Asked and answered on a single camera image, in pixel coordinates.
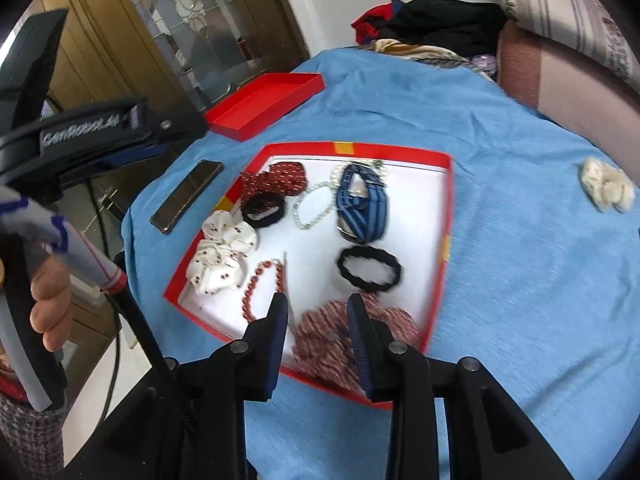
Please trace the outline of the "person's left hand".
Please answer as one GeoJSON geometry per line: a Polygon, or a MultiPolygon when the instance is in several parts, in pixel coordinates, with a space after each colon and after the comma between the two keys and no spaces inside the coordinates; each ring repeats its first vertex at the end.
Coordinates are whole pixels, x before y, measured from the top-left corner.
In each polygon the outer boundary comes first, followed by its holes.
{"type": "Polygon", "coordinates": [[[53,256],[38,268],[30,284],[35,305],[30,324],[42,336],[44,348],[60,350],[72,329],[73,308],[70,274],[66,266],[53,256]]]}

